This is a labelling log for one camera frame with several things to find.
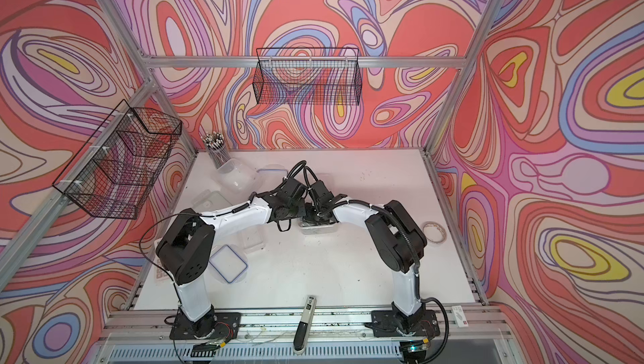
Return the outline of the large clear box blue lid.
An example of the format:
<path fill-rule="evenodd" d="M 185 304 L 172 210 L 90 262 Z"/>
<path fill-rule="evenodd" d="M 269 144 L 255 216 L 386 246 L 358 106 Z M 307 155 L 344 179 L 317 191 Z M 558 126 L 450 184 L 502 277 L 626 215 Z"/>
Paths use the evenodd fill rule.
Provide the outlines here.
<path fill-rule="evenodd" d="M 298 226 L 303 235 L 318 235 L 333 233 L 337 230 L 338 221 L 333 215 L 329 218 L 310 213 L 298 220 Z"/>

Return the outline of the small clear box blue lid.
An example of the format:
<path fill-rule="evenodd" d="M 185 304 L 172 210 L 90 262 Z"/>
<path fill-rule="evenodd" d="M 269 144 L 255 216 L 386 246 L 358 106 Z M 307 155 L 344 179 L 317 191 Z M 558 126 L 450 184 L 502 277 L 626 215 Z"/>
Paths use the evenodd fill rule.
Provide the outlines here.
<path fill-rule="evenodd" d="M 239 233 L 241 247 L 246 254 L 255 253 L 265 248 L 263 229 L 260 226 L 247 228 Z"/>

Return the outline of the translucent green lunch box lid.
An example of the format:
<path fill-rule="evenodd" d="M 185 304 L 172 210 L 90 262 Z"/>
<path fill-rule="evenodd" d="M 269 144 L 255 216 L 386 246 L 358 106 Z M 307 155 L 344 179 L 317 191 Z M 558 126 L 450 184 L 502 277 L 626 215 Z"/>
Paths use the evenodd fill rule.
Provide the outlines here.
<path fill-rule="evenodd" d="M 219 211 L 230 206 L 232 206 L 232 203 L 219 191 L 205 190 L 192 201 L 191 207 L 197 213 L 206 213 L 207 211 Z"/>

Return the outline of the small blue rimmed lid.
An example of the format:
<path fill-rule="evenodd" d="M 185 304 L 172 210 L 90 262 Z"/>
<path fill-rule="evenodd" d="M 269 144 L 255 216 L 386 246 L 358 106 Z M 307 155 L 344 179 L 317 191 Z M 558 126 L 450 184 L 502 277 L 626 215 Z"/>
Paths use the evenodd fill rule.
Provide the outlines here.
<path fill-rule="evenodd" d="M 223 284 L 232 285 L 243 280 L 248 262 L 231 245 L 217 246 L 209 258 L 213 276 Z"/>

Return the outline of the grey striped cloth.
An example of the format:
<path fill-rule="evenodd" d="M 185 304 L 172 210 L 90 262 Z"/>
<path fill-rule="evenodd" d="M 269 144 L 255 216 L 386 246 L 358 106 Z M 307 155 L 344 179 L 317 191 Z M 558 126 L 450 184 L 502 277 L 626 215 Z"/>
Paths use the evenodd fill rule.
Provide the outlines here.
<path fill-rule="evenodd" d="M 335 220 L 333 218 L 326 218 L 324 216 L 321 217 L 317 213 L 307 213 L 302 218 L 301 226 L 304 228 L 316 228 L 331 226 L 333 224 L 335 224 Z"/>

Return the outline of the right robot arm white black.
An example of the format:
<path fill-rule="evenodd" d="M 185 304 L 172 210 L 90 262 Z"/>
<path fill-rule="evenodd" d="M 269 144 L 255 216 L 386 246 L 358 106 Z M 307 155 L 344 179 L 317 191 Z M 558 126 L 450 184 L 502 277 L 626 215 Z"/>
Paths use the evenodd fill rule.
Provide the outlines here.
<path fill-rule="evenodd" d="M 420 297 L 420 260 L 427 238 L 400 201 L 383 206 L 334 195 L 323 181 L 309 187 L 311 215 L 322 221 L 349 223 L 367 230 L 378 256 L 392 271 L 392 322 L 401 335 L 419 327 L 426 303 Z"/>

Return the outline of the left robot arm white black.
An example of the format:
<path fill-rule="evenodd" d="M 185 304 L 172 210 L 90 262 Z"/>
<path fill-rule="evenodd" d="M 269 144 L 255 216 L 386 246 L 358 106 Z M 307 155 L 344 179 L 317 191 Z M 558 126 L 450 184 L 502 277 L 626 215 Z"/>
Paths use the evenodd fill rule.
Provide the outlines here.
<path fill-rule="evenodd" d="M 173 281 L 179 299 L 178 317 L 188 321 L 193 336 L 204 339 L 216 329 L 215 309 L 205 281 L 215 238 L 301 218 L 305 215 L 305 194 L 305 185 L 285 179 L 275 189 L 253 193 L 236 206 L 204 213 L 187 208 L 176 216 L 155 253 Z"/>

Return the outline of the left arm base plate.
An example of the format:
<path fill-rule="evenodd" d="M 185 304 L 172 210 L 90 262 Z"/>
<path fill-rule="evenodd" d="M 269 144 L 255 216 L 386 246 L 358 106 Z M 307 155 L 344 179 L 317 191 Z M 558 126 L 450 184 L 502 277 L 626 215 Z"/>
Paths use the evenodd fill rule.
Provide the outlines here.
<path fill-rule="evenodd" d="M 173 341 L 224 340 L 236 339 L 242 314 L 240 312 L 216 312 L 206 315 L 198 322 L 191 322 L 179 310 L 169 333 Z"/>

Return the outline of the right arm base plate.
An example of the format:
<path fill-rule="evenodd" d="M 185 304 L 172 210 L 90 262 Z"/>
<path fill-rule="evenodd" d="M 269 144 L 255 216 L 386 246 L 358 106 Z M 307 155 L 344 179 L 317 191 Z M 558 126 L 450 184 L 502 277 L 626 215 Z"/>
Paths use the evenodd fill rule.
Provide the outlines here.
<path fill-rule="evenodd" d="M 366 327 L 375 337 L 424 337 L 434 339 L 441 335 L 434 310 L 419 310 L 404 315 L 397 310 L 373 310 Z"/>

